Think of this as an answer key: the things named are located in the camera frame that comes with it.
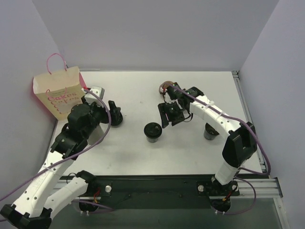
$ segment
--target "wire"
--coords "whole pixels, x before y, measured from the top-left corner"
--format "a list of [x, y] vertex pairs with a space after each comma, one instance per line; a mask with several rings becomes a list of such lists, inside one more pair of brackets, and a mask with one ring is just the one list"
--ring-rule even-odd
[[185, 119], [188, 119], [188, 118], [190, 118], [191, 117], [191, 119], [190, 120], [188, 120], [188, 121], [184, 121], [185, 123], [189, 123], [192, 119], [193, 119], [193, 113], [192, 114], [190, 114], [187, 118], [185, 118]]
[[107, 207], [107, 206], [104, 206], [104, 205], [101, 205], [101, 204], [97, 204], [97, 203], [93, 203], [93, 202], [89, 202], [89, 201], [85, 201], [85, 200], [72, 200], [73, 203], [83, 203], [83, 204], [91, 204], [93, 206], [98, 206], [100, 208], [103, 208], [103, 209], [106, 209], [106, 210], [110, 210], [110, 211], [114, 211], [114, 209], [110, 208], [110, 207]]
[[95, 202], [95, 203], [98, 203], [98, 201], [96, 200], [96, 197], [97, 197], [100, 193], [101, 193], [101, 189], [98, 188], [98, 189], [97, 189], [97, 192], [93, 195], [93, 199], [94, 199], [94, 202]]
[[223, 198], [223, 201], [226, 202], [236, 190], [237, 186], [225, 198]]
[[110, 127], [111, 127], [111, 115], [110, 115], [109, 109], [108, 109], [107, 105], [104, 103], [104, 101], [103, 101], [102, 99], [100, 99], [96, 94], [94, 94], [93, 92], [91, 92], [91, 91], [89, 91], [89, 90], [87, 90], [87, 89], [84, 89], [84, 90], [85, 90], [86, 92], [90, 93], [91, 95], [93, 95], [93, 96], [101, 103], [101, 105], [103, 105], [103, 107], [105, 107], [105, 110], [106, 110], [107, 115], [108, 115], [109, 123], [108, 123], [108, 127], [107, 127], [105, 133], [103, 134], [103, 136], [100, 137], [100, 139], [99, 139], [96, 143], [94, 143], [93, 145], [89, 146], [88, 148], [86, 148], [86, 149], [80, 151], [79, 153], [76, 153], [76, 154], [74, 154], [74, 155], [72, 155], [72, 156], [70, 156], [70, 157], [67, 157], [67, 158], [65, 158], [65, 159], [63, 159], [63, 160], [61, 160], [61, 161], [58, 161], [58, 162], [54, 163], [53, 165], [49, 166], [48, 168], [46, 168], [46, 169], [42, 170], [41, 172], [37, 173], [36, 175], [32, 176], [30, 179], [24, 181], [22, 184], [20, 184], [19, 186], [17, 186], [17, 187], [16, 187], [14, 190], [12, 190], [10, 193], [8, 193], [8, 194], [6, 194], [5, 196], [3, 196], [2, 198], [0, 198], [0, 202], [3, 201], [4, 199], [6, 199], [7, 197], [9, 197], [10, 195], [12, 195], [13, 193], [15, 193], [18, 189], [20, 189], [20, 188], [23, 187], [24, 185], [28, 184], [28, 183], [29, 183], [30, 181], [32, 181], [33, 179], [35, 179], [35, 178], [39, 177], [41, 174], [47, 172], [48, 169], [53, 168], [53, 167], [55, 167], [55, 166], [57, 166], [57, 165], [60, 165], [60, 164], [63, 163], [63, 162], [66, 162], [66, 161], [68, 161], [68, 160], [70, 160], [70, 159], [73, 159], [73, 158], [75, 158], [75, 157], [77, 157], [77, 156], [79, 156], [79, 155], [81, 155], [81, 154], [87, 152], [88, 150], [92, 149], [93, 147], [95, 147], [96, 145], [98, 145], [99, 143], [101, 143], [101, 142], [104, 140], [104, 138], [105, 138], [106, 135], [108, 134], [108, 132], [109, 132], [109, 130], [110, 130]]
[[[176, 89], [177, 91], [182, 92], [183, 94], [187, 95], [188, 97], [194, 99], [195, 101], [199, 102], [200, 104], [202, 104], [202, 105], [204, 105], [204, 106], [207, 105], [205, 102], [203, 102], [203, 101], [197, 99], [196, 97], [194, 97], [194, 96], [188, 94], [187, 92], [185, 92], [184, 90], [182, 90], [182, 89], [180, 89], [180, 88], [178, 88], [178, 87], [175, 87], [175, 86], [173, 86], [173, 85], [171, 85], [171, 84], [169, 84], [169, 83], [164, 83], [164, 84], [167, 84], [167, 85], [169, 85], [170, 87]], [[252, 170], [247, 169], [247, 168], [240, 168], [240, 169], [245, 170], [245, 171], [248, 171], [248, 172], [251, 172], [251, 173], [254, 173], [254, 174], [257, 174], [257, 175], [262, 175], [262, 176], [268, 176], [268, 175], [270, 175], [270, 172], [271, 172], [271, 164], [270, 164], [270, 161], [269, 161], [269, 159], [268, 159], [268, 157], [267, 157], [267, 154], [266, 154], [266, 152], [264, 151], [263, 146], [262, 146], [262, 144], [260, 143], [260, 141], [258, 140], [257, 136], [255, 135], [255, 133], [253, 132], [253, 130], [248, 126], [248, 124], [247, 124], [245, 121], [243, 121], [242, 119], [239, 119], [239, 118], [235, 118], [235, 117], [231, 117], [231, 116], [222, 114], [220, 111], [218, 111], [217, 109], [215, 109], [215, 108], [212, 107], [212, 106], [209, 106], [208, 108], [211, 109], [211, 110], [213, 110], [213, 111], [215, 111], [216, 113], [220, 114], [220, 115], [221, 115], [222, 117], [224, 117], [224, 118], [228, 118], [228, 119], [231, 119], [231, 120], [235, 120], [235, 121], [240, 122], [240, 123], [250, 132], [250, 134], [252, 135], [252, 137], [253, 137], [254, 140], [256, 141], [256, 143], [257, 143], [258, 147], [260, 148], [260, 150], [261, 150], [261, 152], [262, 152], [262, 155], [264, 156], [264, 159], [265, 159], [265, 161], [266, 161], [266, 163], [267, 163], [267, 172], [266, 172], [266, 173], [260, 173], [260, 172], [252, 171]]]
[[[79, 207], [76, 206], [77, 203], [72, 203], [73, 208], [79, 212], [82, 213], [82, 211], [80, 210]], [[89, 212], [90, 214], [101, 214], [101, 213], [107, 213], [107, 212], [112, 212], [112, 210], [107, 210], [107, 209], [103, 209], [103, 210], [96, 210], [96, 211], [91, 211]]]
[[248, 207], [248, 208], [246, 208], [246, 209], [244, 209], [244, 210], [236, 211], [236, 212], [225, 212], [225, 213], [222, 213], [221, 211], [216, 210], [216, 209], [212, 206], [212, 208], [213, 208], [214, 210], [216, 210], [216, 213], [224, 214], [224, 215], [227, 215], [227, 216], [233, 216], [233, 215], [239, 215], [239, 214], [245, 213], [245, 212], [251, 210], [251, 209], [254, 207], [254, 205], [255, 205], [255, 203], [256, 203], [256, 191], [255, 191], [254, 186], [253, 186], [249, 181], [244, 180], [244, 179], [242, 179], [242, 178], [235, 177], [235, 179], [236, 179], [236, 180], [241, 180], [241, 181], [243, 181], [243, 182], [245, 182], [245, 183], [247, 183], [248, 185], [251, 186], [251, 188], [253, 189], [253, 193], [254, 193], [253, 203], [251, 204], [250, 207]]
[[69, 173], [68, 176], [67, 176], [67, 179], [66, 179], [66, 182], [68, 183], [68, 178], [71, 174], [74, 174], [76, 176], [76, 173]]

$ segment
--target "screw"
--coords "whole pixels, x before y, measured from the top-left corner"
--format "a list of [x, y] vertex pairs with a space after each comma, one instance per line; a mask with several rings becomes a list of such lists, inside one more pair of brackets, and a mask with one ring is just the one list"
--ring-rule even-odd
[[110, 193], [111, 192], [112, 187], [110, 185], [107, 185], [105, 187], [105, 192]]
[[198, 191], [203, 192], [203, 189], [204, 189], [203, 185], [198, 186]]

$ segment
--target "table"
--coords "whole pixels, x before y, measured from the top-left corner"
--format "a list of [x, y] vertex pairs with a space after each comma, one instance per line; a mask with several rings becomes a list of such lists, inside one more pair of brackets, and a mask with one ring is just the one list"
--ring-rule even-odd
[[[189, 123], [168, 126], [156, 143], [146, 140], [149, 122], [161, 123], [157, 105], [163, 102], [158, 87], [164, 81], [182, 88], [196, 86], [228, 113], [245, 120], [231, 72], [82, 72], [87, 86], [105, 89], [104, 101], [114, 100], [122, 108], [124, 121], [110, 129], [105, 140], [79, 156], [64, 176], [86, 170], [102, 175], [190, 175], [214, 174], [223, 163], [225, 139], [203, 137], [205, 122], [194, 116]], [[66, 121], [58, 122], [57, 136]], [[245, 167], [261, 172], [257, 153]]]

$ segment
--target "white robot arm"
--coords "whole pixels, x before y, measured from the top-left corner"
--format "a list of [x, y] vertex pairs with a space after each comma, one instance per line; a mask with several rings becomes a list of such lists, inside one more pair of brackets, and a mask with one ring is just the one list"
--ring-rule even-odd
[[[162, 128], [165, 128], [170, 122], [172, 125], [176, 125], [184, 121], [183, 112], [187, 111], [192, 115], [194, 114], [202, 118], [208, 123], [209, 128], [213, 130], [212, 132], [220, 134], [224, 139], [227, 139], [223, 150], [224, 162], [214, 178], [221, 186], [230, 183], [238, 174], [242, 164], [257, 150], [256, 142], [251, 134], [238, 121], [223, 117], [222, 115], [226, 113], [214, 105], [214, 102], [210, 101], [196, 87], [182, 90], [177, 83], [173, 83], [167, 87], [166, 91], [163, 90], [163, 95], [165, 93], [168, 93], [170, 99], [174, 102], [165, 102], [158, 105], [162, 119]], [[195, 101], [188, 95], [195, 97], [206, 105]], [[248, 125], [255, 131], [251, 123], [248, 123]]]
[[[0, 211], [0, 214], [16, 228], [47, 229], [52, 219], [66, 205], [80, 195], [98, 188], [95, 176], [81, 171], [65, 187], [49, 196], [63, 173], [77, 159], [76, 154], [81, 152], [88, 142], [94, 142], [102, 136], [100, 123], [109, 123], [105, 108], [97, 105], [97, 98], [92, 95], [93, 93], [102, 99], [104, 89], [92, 87], [90, 91], [91, 93], [81, 99], [82, 104], [72, 108], [68, 115], [68, 123], [55, 138], [39, 170], [39, 172], [45, 169], [46, 171], [34, 178], [13, 204], [5, 205]], [[113, 101], [109, 101], [109, 106], [111, 125], [119, 125], [122, 122], [121, 109], [116, 107]], [[74, 155], [74, 158], [63, 161]]]

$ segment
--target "white wall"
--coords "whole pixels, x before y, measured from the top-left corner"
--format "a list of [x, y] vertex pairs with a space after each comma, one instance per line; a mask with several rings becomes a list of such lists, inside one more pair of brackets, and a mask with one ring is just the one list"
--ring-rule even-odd
[[240, 71], [294, 229], [305, 217], [305, 1], [280, 0]]
[[67, 64], [239, 70], [278, 0], [33, 0]]
[[[2, 197], [34, 175], [46, 155], [55, 119], [32, 93], [32, 78], [46, 72], [46, 59], [58, 48], [31, 0], [0, 1], [0, 31]], [[62, 66], [60, 58], [51, 60], [52, 69]]]

